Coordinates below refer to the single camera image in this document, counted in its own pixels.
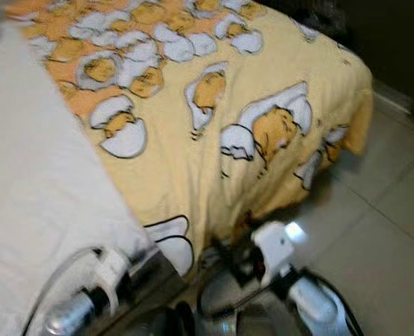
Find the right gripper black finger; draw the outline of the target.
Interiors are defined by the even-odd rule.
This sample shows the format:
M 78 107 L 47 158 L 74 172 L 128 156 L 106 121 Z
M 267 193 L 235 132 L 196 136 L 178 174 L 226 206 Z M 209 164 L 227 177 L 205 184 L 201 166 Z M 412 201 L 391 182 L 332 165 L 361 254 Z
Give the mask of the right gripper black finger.
M 225 266 L 227 271 L 232 275 L 236 281 L 246 281 L 248 279 L 246 274 L 240 269 L 240 265 L 234 259 L 233 251 L 224 244 L 216 234 L 210 235 L 211 246 L 216 250 L 219 256 L 221 265 Z

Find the yellow cartoon egg blanket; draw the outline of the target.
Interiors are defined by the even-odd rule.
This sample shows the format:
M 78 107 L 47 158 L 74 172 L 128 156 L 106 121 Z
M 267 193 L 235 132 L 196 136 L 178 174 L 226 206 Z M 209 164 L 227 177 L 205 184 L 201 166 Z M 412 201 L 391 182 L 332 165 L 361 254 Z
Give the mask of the yellow cartoon egg blanket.
M 360 154 L 372 73 L 350 49 L 256 0 L 12 0 L 127 205 L 181 275 L 306 198 Z

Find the grey robot leg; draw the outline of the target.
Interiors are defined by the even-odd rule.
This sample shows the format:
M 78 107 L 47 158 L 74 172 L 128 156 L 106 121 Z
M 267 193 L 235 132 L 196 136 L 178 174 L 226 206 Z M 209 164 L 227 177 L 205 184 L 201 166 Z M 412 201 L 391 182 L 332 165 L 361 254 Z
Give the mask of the grey robot leg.
M 133 336 L 197 336 L 193 310 L 187 302 L 145 313 L 131 330 Z

